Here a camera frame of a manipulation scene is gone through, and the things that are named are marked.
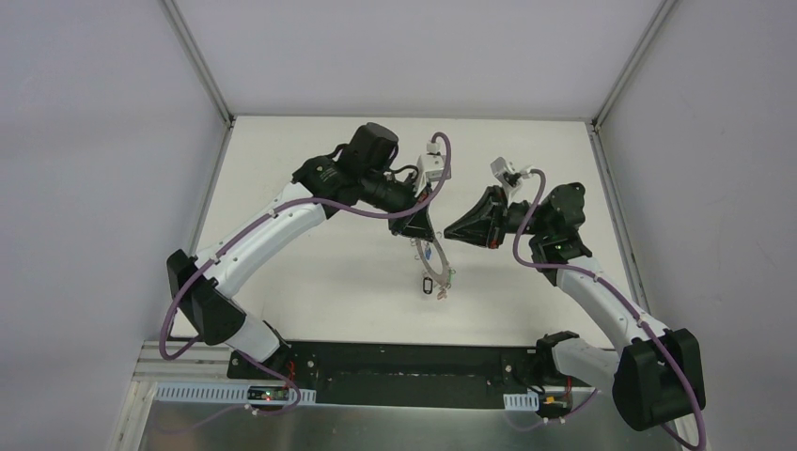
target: white panel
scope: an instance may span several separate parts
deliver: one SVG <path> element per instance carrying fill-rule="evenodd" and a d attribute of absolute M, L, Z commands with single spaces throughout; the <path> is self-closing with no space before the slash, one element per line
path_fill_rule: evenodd
<path fill-rule="evenodd" d="M 603 127 L 650 307 L 700 341 L 714 449 L 797 442 L 796 23 L 681 2 Z"/>
<path fill-rule="evenodd" d="M 594 117 L 659 0 L 182 0 L 236 114 Z"/>
<path fill-rule="evenodd" d="M 222 123 L 155 1 L 4 1 L 0 61 L 0 448 L 102 450 Z"/>
<path fill-rule="evenodd" d="M 211 244 L 268 204 L 308 158 L 348 142 L 369 119 L 243 117 L 238 120 L 201 243 Z M 549 187 L 586 186 L 584 242 L 627 291 L 615 233 L 584 124 L 452 119 L 374 119 L 394 131 L 395 167 L 414 163 L 436 131 L 453 145 L 453 178 L 430 208 L 437 230 L 473 207 L 496 184 L 490 162 L 505 156 L 544 169 Z M 532 180 L 522 194 L 532 196 Z M 408 239 L 390 235 L 387 221 L 340 212 L 272 258 L 235 299 L 288 339 L 529 345 L 546 333 L 573 330 L 600 347 L 610 343 L 579 305 L 538 272 L 512 258 L 511 238 L 487 250 L 443 241 L 456 269 L 447 300 L 421 292 L 422 265 Z M 524 254 L 530 257 L 523 240 Z M 176 332 L 195 334 L 187 323 Z"/>

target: white connector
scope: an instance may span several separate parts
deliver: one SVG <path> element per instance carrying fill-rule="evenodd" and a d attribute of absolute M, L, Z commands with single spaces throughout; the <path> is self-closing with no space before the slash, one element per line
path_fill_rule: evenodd
<path fill-rule="evenodd" d="M 427 183 L 434 183 L 443 178 L 443 168 L 445 168 L 445 155 L 439 154 L 440 145 L 437 143 L 427 143 L 426 150 L 429 153 L 418 157 L 418 179 L 415 181 L 415 195 L 420 194 Z M 451 171 L 448 171 L 446 180 L 451 179 Z"/>
<path fill-rule="evenodd" d="M 492 175 L 501 182 L 501 187 L 504 189 L 507 199 L 511 201 L 512 197 L 523 186 L 521 179 L 531 179 L 531 170 L 534 169 L 534 166 L 527 166 L 518 171 L 512 162 L 508 162 L 504 157 L 498 157 L 490 163 L 490 169 L 492 170 Z"/>

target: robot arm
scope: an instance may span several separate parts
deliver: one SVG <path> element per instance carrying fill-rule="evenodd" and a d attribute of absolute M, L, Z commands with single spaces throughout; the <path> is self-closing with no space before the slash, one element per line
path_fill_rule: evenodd
<path fill-rule="evenodd" d="M 528 202 L 511 202 L 529 168 L 515 170 L 503 158 L 491 165 L 501 186 L 490 186 L 478 203 L 444 231 L 446 238 L 490 249 L 503 243 L 507 233 L 530 235 L 534 263 L 555 287 L 572 297 L 608 336 L 616 352 L 592 347 L 578 334 L 546 335 L 537 342 L 532 376 L 536 381 L 573 376 L 604 393 L 612 393 L 626 423 L 644 430 L 691 413 L 692 406 L 671 367 L 638 327 L 640 316 L 652 333 L 672 354 L 695 392 L 700 409 L 705 407 L 700 351 L 695 337 L 686 329 L 671 331 L 659 320 L 632 305 L 630 312 L 605 285 L 601 265 L 584 245 L 578 229 L 585 221 L 581 183 L 555 187 L 533 211 L 527 226 L 520 230 L 531 209 Z M 596 274 L 595 277 L 575 269 Z"/>
<path fill-rule="evenodd" d="M 233 300 L 249 277 L 289 242 L 332 218 L 338 208 L 328 204 L 299 203 L 299 199 L 332 200 L 351 206 L 359 200 L 387 212 L 410 209 L 429 194 L 430 183 L 442 178 L 437 155 L 423 155 L 428 170 L 419 169 L 404 181 L 389 171 L 398 152 L 399 139 L 386 128 L 368 123 L 360 127 L 348 145 L 330 155 L 307 160 L 293 173 L 293 180 L 273 201 L 249 221 L 213 245 L 188 257 L 178 250 L 166 261 L 172 295 L 183 289 L 179 308 L 208 345 L 227 343 L 259 362 L 278 357 L 287 344 L 269 324 L 246 312 Z M 263 221 L 264 215 L 270 216 Z M 431 241 L 428 209 L 388 220 L 394 235 Z M 196 262 L 213 261 L 187 289 L 184 285 L 198 271 Z"/>

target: metal clip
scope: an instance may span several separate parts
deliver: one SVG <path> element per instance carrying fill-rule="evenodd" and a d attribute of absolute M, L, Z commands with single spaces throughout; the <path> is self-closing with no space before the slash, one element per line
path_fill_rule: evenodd
<path fill-rule="evenodd" d="M 431 294 L 434 291 L 434 281 L 431 280 L 431 277 L 427 275 L 424 276 L 421 289 L 423 289 L 424 294 Z"/>

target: white tabletop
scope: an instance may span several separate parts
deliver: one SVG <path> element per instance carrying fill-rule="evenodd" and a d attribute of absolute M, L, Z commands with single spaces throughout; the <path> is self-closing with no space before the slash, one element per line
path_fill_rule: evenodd
<path fill-rule="evenodd" d="M 578 122 L 240 117 L 199 247 L 263 208 L 305 160 L 349 142 L 368 121 L 398 135 L 394 167 L 415 163 L 434 132 L 450 137 L 453 178 L 430 207 L 436 230 L 459 219 L 485 187 L 497 183 L 490 162 L 498 156 L 518 167 L 533 164 L 544 170 L 546 192 L 562 183 L 583 183 L 582 239 L 628 292 L 592 148 Z M 528 180 L 522 194 L 533 196 L 537 181 Z M 438 301 L 421 292 L 422 266 L 408 239 L 392 236 L 386 221 L 339 212 L 266 263 L 235 299 L 286 339 L 509 346 L 532 345 L 544 334 L 571 330 L 593 345 L 611 347 L 575 301 L 514 261 L 512 237 L 498 250 L 443 240 L 457 273 L 448 298 Z M 185 318 L 176 321 L 174 332 L 195 334 Z"/>

